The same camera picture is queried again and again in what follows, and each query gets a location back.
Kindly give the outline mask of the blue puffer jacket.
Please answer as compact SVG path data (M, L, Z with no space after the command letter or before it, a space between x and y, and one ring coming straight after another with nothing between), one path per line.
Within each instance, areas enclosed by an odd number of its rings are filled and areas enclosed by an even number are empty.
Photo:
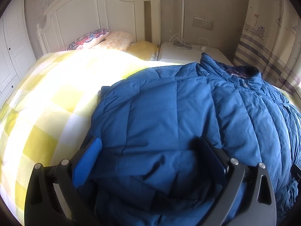
M298 188L300 112L252 66L147 68L112 85L85 138L102 151L79 192L99 225L196 225L221 191L198 138L269 172L281 222Z

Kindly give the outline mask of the white wooden headboard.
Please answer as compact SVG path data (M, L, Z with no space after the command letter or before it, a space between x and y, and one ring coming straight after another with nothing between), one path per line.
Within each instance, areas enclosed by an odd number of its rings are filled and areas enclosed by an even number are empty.
M96 29L123 31L134 41L161 44L161 0L55 0L44 12L45 26L37 25L43 54L58 52Z

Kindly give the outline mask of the cream patterned curtain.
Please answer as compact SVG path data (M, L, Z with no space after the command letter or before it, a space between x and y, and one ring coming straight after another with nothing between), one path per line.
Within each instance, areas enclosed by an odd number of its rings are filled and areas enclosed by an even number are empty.
M289 0L249 0L234 64L286 92L300 88L300 17Z

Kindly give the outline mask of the floral patterned pillow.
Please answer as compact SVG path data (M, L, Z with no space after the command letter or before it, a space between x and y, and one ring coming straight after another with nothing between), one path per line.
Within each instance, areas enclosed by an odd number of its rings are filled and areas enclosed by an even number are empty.
M72 42L65 50L85 50L94 47L104 41L110 34L108 29L98 29L87 33Z

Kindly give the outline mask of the white wardrobe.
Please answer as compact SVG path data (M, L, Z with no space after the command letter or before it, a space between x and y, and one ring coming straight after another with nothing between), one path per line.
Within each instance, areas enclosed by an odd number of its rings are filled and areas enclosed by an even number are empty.
M36 62L27 33L24 0L11 0L1 16L1 105Z

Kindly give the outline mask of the wall socket panel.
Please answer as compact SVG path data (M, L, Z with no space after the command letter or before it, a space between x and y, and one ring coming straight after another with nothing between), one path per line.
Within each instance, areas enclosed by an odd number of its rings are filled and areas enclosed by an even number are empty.
M209 19L199 18L199 17L193 17L192 26L193 27L199 27L201 29L205 30L213 30L213 21Z

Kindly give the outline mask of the white nightstand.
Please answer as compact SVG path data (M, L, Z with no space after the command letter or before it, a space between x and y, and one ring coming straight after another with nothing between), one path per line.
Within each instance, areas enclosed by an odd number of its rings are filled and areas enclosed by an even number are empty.
M227 57L217 48L192 45L192 49L182 49L174 47L171 42L161 44L158 61L180 64L199 63L202 53L206 53L218 62L233 66Z

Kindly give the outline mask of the white wall sticker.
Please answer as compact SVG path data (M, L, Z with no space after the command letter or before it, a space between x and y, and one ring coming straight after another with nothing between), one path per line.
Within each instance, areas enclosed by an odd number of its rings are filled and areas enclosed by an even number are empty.
M43 13L49 6L49 0L38 0L37 1L37 12L38 12L38 17L42 17Z

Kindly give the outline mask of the yellow checked bed sheet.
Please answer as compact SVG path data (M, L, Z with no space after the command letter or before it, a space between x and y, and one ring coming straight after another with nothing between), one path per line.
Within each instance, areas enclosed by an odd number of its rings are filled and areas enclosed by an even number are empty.
M1 197L20 223L34 165L55 165L75 154L100 89L166 65L119 50L50 53L36 62L1 107Z

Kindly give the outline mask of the yellow pillow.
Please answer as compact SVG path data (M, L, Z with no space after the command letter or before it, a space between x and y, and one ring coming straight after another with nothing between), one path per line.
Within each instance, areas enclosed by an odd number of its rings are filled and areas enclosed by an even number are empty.
M126 50L126 53L145 61L157 61L159 56L159 48L157 45L148 41L138 41L132 43Z

